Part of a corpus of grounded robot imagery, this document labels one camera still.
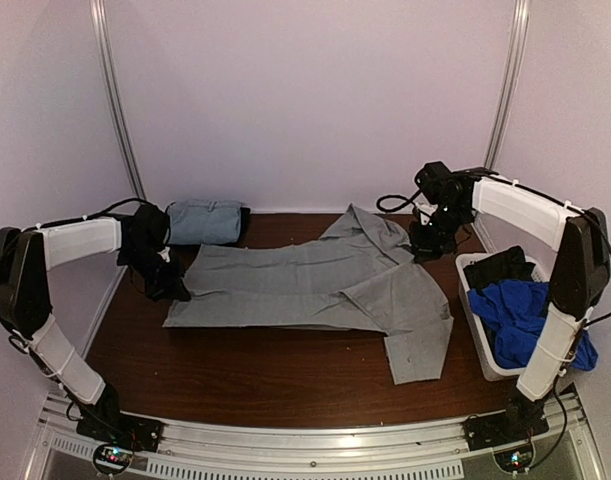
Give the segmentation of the grey polo shirt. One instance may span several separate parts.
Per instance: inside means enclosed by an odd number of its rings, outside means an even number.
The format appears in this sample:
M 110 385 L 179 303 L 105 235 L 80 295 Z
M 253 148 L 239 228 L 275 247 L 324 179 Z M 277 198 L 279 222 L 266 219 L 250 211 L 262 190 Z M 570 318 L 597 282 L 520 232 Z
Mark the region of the grey polo shirt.
M 406 230 L 349 206 L 318 239 L 275 249 L 203 246 L 191 298 L 166 328 L 312 327 L 378 332 L 395 384 L 441 377 L 453 317 Z

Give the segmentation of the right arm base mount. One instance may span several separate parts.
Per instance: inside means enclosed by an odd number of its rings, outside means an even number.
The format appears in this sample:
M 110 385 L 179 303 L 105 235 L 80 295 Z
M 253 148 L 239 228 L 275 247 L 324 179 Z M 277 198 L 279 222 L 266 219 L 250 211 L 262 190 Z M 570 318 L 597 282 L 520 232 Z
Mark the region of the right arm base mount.
M 526 421 L 513 421 L 506 411 L 472 414 L 461 425 L 470 451 L 526 442 L 549 431 L 549 424 L 542 413 Z

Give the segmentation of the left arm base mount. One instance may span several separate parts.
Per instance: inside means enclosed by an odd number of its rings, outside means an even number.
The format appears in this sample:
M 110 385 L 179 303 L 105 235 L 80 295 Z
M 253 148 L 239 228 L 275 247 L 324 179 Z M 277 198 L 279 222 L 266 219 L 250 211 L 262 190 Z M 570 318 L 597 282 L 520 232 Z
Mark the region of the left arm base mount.
M 121 413 L 118 424 L 111 426 L 88 414 L 77 422 L 79 435 L 117 445 L 135 452 L 154 452 L 158 450 L 163 423 L 159 420 Z

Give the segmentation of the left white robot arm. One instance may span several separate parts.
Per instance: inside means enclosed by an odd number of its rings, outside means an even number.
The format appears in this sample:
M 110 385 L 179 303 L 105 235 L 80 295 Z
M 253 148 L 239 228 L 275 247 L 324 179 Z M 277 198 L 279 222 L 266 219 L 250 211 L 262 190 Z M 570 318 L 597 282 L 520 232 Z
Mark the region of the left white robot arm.
M 118 265 L 141 277 L 149 300 L 187 301 L 184 266 L 167 245 L 170 229 L 168 214 L 145 201 L 132 214 L 109 207 L 25 229 L 0 229 L 0 323 L 21 351 L 46 368 L 76 401 L 96 406 L 113 392 L 59 327 L 49 272 L 95 255 L 115 254 Z

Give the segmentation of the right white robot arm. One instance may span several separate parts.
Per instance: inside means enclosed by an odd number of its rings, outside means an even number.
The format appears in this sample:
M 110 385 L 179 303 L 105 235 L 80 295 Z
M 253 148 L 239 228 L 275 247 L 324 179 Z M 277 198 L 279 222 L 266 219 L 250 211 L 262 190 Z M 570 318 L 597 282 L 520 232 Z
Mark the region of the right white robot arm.
M 555 391 L 573 361 L 581 332 L 611 277 L 611 246 L 602 211 L 580 210 L 485 168 L 450 171 L 431 162 L 414 182 L 433 211 L 417 213 L 410 227 L 419 261 L 456 249 L 455 234 L 478 213 L 491 215 L 546 243 L 557 256 L 548 282 L 546 317 L 532 341 L 508 412 L 498 419 L 504 440 L 520 440 L 536 424 L 534 409 Z

